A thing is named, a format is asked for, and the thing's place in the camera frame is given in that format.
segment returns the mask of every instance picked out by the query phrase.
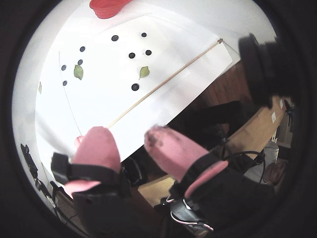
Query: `black dot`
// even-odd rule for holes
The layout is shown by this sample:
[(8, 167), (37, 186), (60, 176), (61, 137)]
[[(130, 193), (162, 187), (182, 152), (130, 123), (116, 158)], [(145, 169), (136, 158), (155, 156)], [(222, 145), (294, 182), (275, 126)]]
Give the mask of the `black dot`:
[(132, 90), (137, 91), (139, 89), (139, 85), (137, 83), (132, 84)]
[(111, 37), (112, 41), (117, 41), (118, 39), (119, 39), (119, 37), (117, 35), (114, 35), (114, 36)]
[(133, 59), (134, 57), (135, 57), (135, 53), (130, 53), (130, 54), (129, 54), (129, 58), (130, 58), (130, 59)]

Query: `white table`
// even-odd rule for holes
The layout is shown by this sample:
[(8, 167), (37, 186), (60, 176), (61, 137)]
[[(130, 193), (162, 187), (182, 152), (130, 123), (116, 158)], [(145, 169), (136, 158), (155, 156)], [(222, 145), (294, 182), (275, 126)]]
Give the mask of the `white table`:
[[(73, 143), (80, 135), (79, 131), (85, 134), (88, 130), (84, 124), (76, 124), (80, 118), (72, 113), (61, 84), (58, 59), (63, 42), (71, 41), (72, 37), (76, 38), (78, 35), (93, 38), (108, 28), (143, 16), (177, 25), (183, 29), (178, 32), (180, 36), (186, 36), (188, 32), (199, 34), (202, 43), (190, 47), (197, 51), (203, 49), (200, 53), (221, 38), (190, 19), (150, 4), (132, 1), (117, 16), (108, 20), (98, 19), (88, 4), (88, 1), (84, 1), (65, 22), (50, 49), (41, 74), (42, 92), (38, 92), (36, 102), (36, 132), (39, 154), (49, 172), (53, 152), (73, 156)], [(180, 57), (186, 58), (186, 51), (180, 52)], [(224, 44), (218, 44), (114, 124), (110, 131), (117, 143), (121, 160), (143, 145), (144, 133), (151, 126), (169, 123), (231, 63), (232, 59)]]

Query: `wooden floor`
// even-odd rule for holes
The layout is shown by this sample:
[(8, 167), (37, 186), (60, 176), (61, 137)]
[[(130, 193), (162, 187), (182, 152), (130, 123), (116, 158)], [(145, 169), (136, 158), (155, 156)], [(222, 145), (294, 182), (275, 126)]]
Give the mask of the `wooden floor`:
[(236, 100), (246, 104), (252, 103), (241, 62), (217, 78), (189, 107), (209, 107)]

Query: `white wall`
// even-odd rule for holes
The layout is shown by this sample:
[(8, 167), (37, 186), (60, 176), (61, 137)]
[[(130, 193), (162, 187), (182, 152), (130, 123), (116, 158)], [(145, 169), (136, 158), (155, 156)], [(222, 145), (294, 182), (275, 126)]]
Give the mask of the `white wall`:
[(238, 39), (253, 33), (259, 43), (274, 41), (275, 32), (252, 0), (137, 0), (175, 11), (208, 28), (238, 52)]
[[(32, 36), (27, 48), (22, 56), (19, 69), (15, 78), (13, 98), (12, 98), (12, 126), (17, 151), (26, 171), (26, 174), (34, 186), (34, 181), (29, 173), (24, 160), (20, 144), (27, 144), (30, 154), (38, 168), (38, 178), (50, 188), (49, 174), (46, 174), (38, 153), (36, 133), (35, 133), (35, 101), (38, 90), (39, 78), (47, 53), (59, 32), (63, 23), (73, 10), (81, 3), (80, 0), (62, 1), (41, 23), (40, 27)], [(44, 203), (51, 208), (50, 204), (38, 192)]]

